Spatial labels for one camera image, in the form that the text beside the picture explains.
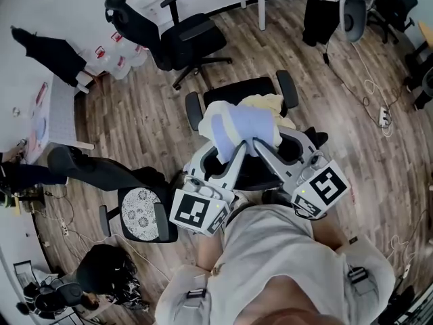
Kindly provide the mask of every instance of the chair base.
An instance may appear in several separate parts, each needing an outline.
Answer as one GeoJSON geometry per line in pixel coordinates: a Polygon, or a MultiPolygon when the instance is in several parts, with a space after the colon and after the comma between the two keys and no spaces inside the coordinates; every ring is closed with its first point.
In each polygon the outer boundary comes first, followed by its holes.
{"type": "Polygon", "coordinates": [[[181,89],[180,82],[192,71],[194,70],[194,74],[201,74],[204,82],[208,88],[208,90],[213,89],[212,84],[210,83],[209,77],[206,75],[203,69],[203,65],[205,64],[212,64],[215,62],[226,62],[228,64],[231,64],[233,60],[231,58],[202,58],[198,62],[196,62],[194,65],[189,65],[187,68],[181,73],[181,75],[177,78],[177,80],[173,83],[173,88],[176,90],[181,89]]]}
{"type": "Polygon", "coordinates": [[[385,44],[388,42],[388,34],[391,35],[394,38],[393,43],[396,45],[399,42],[398,37],[395,35],[394,31],[389,27],[389,24],[381,20],[379,17],[377,17],[373,13],[368,14],[367,19],[367,25],[375,24],[380,26],[384,31],[384,38],[382,39],[382,43],[385,44]]]}

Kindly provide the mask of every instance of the office chair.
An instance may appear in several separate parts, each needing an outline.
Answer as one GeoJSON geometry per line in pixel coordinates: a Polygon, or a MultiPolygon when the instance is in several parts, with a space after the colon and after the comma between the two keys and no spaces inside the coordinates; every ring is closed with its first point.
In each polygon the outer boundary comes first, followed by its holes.
{"type": "Polygon", "coordinates": [[[170,7],[174,26],[160,38],[158,26],[127,5],[127,0],[106,0],[106,20],[124,38],[150,50],[159,69],[164,71],[186,68],[173,83],[180,90],[180,82],[192,71],[200,73],[208,89],[212,89],[202,65],[214,62],[232,63],[231,58],[205,58],[222,49],[226,40],[215,23],[204,14],[195,14],[179,21],[177,0],[164,0],[161,7],[170,7]]]}
{"type": "Polygon", "coordinates": [[[407,14],[418,4],[417,0],[376,0],[375,10],[382,17],[380,18],[375,12],[368,13],[367,25],[377,24],[384,30],[383,43],[388,42],[388,34],[394,37],[394,44],[398,43],[398,38],[390,25],[402,33],[411,25],[415,25],[412,18],[405,25],[407,14]]]}
{"type": "Polygon", "coordinates": [[[177,227],[170,223],[173,183],[151,167],[130,170],[107,158],[92,158],[77,148],[59,146],[48,154],[48,168],[57,175],[78,179],[103,191],[117,190],[118,207],[99,208],[102,232],[110,237],[110,220],[120,215],[122,232],[129,240],[170,243],[177,240],[177,227]],[[145,238],[151,230],[152,239],[145,238]]]}
{"type": "MultiPolygon", "coordinates": [[[[297,107],[298,94],[293,79],[287,71],[278,70],[277,78],[284,98],[280,115],[286,116],[288,108],[297,107]]],[[[247,81],[241,81],[210,90],[203,95],[203,101],[205,108],[213,101],[221,100],[237,105],[244,98],[257,94],[262,96],[267,94],[277,95],[272,80],[269,77],[248,79],[247,81]]],[[[198,124],[203,119],[198,94],[195,91],[189,93],[185,98],[185,104],[189,124],[194,131],[197,131],[198,124]]],[[[304,133],[317,149],[327,141],[327,134],[317,133],[314,127],[307,129],[304,133]]],[[[299,159],[302,155],[302,146],[293,142],[291,137],[283,134],[281,134],[281,137],[283,141],[279,146],[278,154],[286,161],[299,159]]],[[[222,165],[216,157],[217,151],[210,154],[204,160],[204,168],[209,175],[220,175],[225,170],[226,165],[222,165]]],[[[246,191],[269,190],[278,188],[281,185],[281,180],[268,170],[261,158],[246,155],[234,189],[246,191]]]]}

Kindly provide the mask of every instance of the folded cloth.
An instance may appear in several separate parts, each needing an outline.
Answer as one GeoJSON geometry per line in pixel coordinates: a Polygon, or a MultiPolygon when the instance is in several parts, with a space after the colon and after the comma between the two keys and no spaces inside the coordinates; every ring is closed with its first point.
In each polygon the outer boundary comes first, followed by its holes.
{"type": "Polygon", "coordinates": [[[273,119],[276,125],[279,127],[288,127],[296,130],[296,125],[288,117],[280,116],[281,105],[283,104],[283,96],[275,94],[267,95],[251,95],[245,97],[239,105],[254,106],[257,108],[264,108],[270,110],[273,115],[273,119]]]}
{"type": "Polygon", "coordinates": [[[252,145],[253,137],[275,149],[282,141],[271,110],[241,104],[235,106],[226,101],[215,101],[207,107],[198,133],[212,141],[221,164],[231,160],[242,141],[247,142],[247,154],[251,156],[258,156],[252,145]]]}

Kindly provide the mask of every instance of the black and white square marker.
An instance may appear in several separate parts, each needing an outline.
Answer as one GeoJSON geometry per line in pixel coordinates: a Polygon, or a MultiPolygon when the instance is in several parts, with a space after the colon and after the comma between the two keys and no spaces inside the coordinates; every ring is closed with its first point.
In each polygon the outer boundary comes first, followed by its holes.
{"type": "Polygon", "coordinates": [[[313,217],[318,216],[320,214],[321,210],[320,208],[313,205],[308,200],[305,200],[303,197],[296,195],[295,201],[293,202],[295,205],[306,211],[307,213],[311,214],[313,217]]]}
{"type": "Polygon", "coordinates": [[[229,212],[227,212],[227,209],[223,209],[214,219],[214,221],[209,225],[208,227],[208,231],[213,235],[218,228],[221,226],[221,224],[224,222],[224,219],[226,218],[227,214],[229,214],[229,212]]]}
{"type": "Polygon", "coordinates": [[[343,183],[331,167],[328,167],[310,181],[310,185],[326,205],[329,205],[347,189],[346,184],[343,183]]]}
{"type": "Polygon", "coordinates": [[[209,203],[209,200],[185,194],[182,197],[175,220],[201,228],[208,211],[209,203]]]}

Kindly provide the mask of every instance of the wooden floor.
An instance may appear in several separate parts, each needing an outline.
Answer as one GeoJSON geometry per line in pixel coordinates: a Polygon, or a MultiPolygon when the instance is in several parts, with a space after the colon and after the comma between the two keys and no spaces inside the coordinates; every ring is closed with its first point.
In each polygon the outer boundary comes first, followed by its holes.
{"type": "MultiPolygon", "coordinates": [[[[233,63],[209,65],[206,71],[215,87],[259,76],[270,76],[277,86],[275,71],[289,71],[299,94],[299,106],[290,110],[290,117],[301,130],[314,125],[319,131],[328,132],[329,141],[323,151],[337,161],[352,184],[351,195],[336,207],[344,231],[348,236],[367,234],[388,256],[392,252],[391,237],[398,234],[401,242],[410,239],[420,214],[430,210],[433,129],[425,112],[414,111],[413,95],[404,91],[391,108],[393,134],[384,137],[323,63],[323,46],[311,48],[302,42],[305,5],[306,0],[267,2],[267,29],[263,32],[258,29],[256,5],[215,16],[214,21],[228,41],[221,55],[231,56],[233,63]]],[[[392,43],[383,45],[380,37],[368,28],[357,47],[390,103],[407,75],[402,55],[411,49],[392,43]]],[[[332,66],[358,98],[368,95],[363,88],[367,73],[340,32],[332,37],[328,52],[332,66]]],[[[176,75],[158,70],[148,60],[141,68],[130,71],[123,81],[105,77],[103,95],[94,87],[90,94],[78,97],[78,134],[95,144],[90,154],[113,158],[132,169],[150,165],[168,178],[180,169],[204,143],[189,128],[185,96],[190,91],[204,93],[205,86],[200,76],[191,74],[180,92],[175,91],[171,84],[176,75]]],[[[368,110],[376,119],[383,101],[378,92],[369,95],[369,99],[368,110]]],[[[93,240],[103,239],[98,208],[101,204],[115,207],[116,194],[103,193],[75,180],[70,181],[67,189],[74,207],[70,228],[93,240]]],[[[59,187],[51,190],[57,196],[62,193],[59,187]]],[[[71,218],[65,199],[49,199],[48,203],[49,215],[54,216],[55,211],[62,213],[66,221],[71,218]]],[[[407,251],[417,254],[405,284],[413,284],[418,293],[433,281],[433,267],[425,250],[430,237],[428,217],[424,213],[407,251]]],[[[113,230],[120,234],[119,220],[113,222],[113,230]]],[[[62,239],[57,221],[38,216],[37,223],[42,240],[50,242],[46,253],[51,264],[73,271],[79,262],[74,255],[83,256],[86,246],[92,243],[80,241],[73,232],[62,239]]],[[[167,282],[120,238],[107,242],[114,241],[131,252],[139,267],[143,295],[152,302],[152,308],[150,316],[146,316],[114,306],[102,318],[109,324],[152,324],[154,307],[167,282]]],[[[194,260],[191,236],[183,231],[174,244],[131,244],[169,277],[180,264],[194,260]]],[[[403,263],[404,247],[395,246],[390,262],[399,275],[408,259],[403,263]]]]}

